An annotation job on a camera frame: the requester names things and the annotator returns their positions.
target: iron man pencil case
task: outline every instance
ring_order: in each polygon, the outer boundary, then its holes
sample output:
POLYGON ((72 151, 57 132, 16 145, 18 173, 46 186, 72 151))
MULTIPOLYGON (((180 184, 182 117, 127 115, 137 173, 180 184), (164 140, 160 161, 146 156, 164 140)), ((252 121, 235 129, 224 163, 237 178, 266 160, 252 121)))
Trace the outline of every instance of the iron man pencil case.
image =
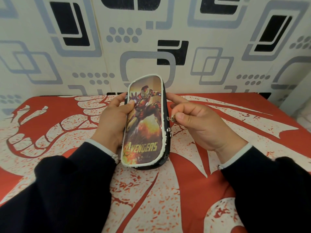
POLYGON ((135 106, 127 115, 121 162, 140 170, 158 168, 168 159, 172 136, 162 78, 151 74, 136 79, 125 103, 130 100, 135 106))

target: wall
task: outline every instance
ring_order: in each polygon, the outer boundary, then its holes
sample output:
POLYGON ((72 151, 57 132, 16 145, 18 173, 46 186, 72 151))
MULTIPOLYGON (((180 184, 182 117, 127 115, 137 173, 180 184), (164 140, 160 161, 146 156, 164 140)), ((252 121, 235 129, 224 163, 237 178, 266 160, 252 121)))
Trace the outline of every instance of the wall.
POLYGON ((311 70, 310 0, 0 0, 0 118, 39 95, 259 92, 311 70))

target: white cuff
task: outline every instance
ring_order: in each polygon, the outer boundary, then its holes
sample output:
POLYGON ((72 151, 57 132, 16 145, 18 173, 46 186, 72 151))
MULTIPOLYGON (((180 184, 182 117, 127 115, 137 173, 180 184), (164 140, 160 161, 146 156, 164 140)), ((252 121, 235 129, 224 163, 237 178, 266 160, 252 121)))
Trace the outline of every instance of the white cuff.
POLYGON ((237 161, 243 154, 245 154, 249 149, 252 148, 251 143, 247 143, 242 149, 240 149, 231 159, 229 159, 224 164, 218 165, 219 169, 224 169, 229 167, 231 164, 233 164, 235 161, 237 161))
POLYGON ((94 141, 92 139, 86 139, 85 142, 88 142, 88 143, 96 146, 100 150, 104 151, 107 155, 111 156, 115 160, 116 164, 119 163, 118 156, 115 153, 113 153, 111 150, 109 150, 106 147, 104 147, 103 145, 99 144, 97 141, 94 141))

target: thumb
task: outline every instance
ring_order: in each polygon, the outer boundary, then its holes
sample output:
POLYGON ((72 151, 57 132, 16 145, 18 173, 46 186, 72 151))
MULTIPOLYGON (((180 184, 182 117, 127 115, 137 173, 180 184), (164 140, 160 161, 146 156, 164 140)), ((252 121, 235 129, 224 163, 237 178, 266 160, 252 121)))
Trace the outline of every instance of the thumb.
POLYGON ((135 102, 133 100, 130 100, 126 105, 119 106, 119 110, 122 113, 128 114, 134 109, 135 102))
POLYGON ((202 129, 202 120, 199 117, 187 115, 181 112, 175 114, 175 119, 180 125, 185 127, 201 130, 202 129))

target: iron man illustration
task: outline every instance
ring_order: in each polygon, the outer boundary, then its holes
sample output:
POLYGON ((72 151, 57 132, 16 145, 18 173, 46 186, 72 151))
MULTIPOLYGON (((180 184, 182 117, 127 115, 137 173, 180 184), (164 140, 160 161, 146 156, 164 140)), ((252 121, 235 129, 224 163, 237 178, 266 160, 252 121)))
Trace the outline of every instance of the iron man illustration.
POLYGON ((159 127, 161 127, 161 102, 157 101, 149 104, 149 101, 153 96, 161 96, 161 92, 154 92, 147 85, 142 87, 140 94, 137 95, 136 92, 135 95, 133 93, 131 94, 130 100, 135 101, 135 113, 127 124, 127 132, 130 131, 132 127, 136 127, 140 121, 150 115, 155 116, 159 127))

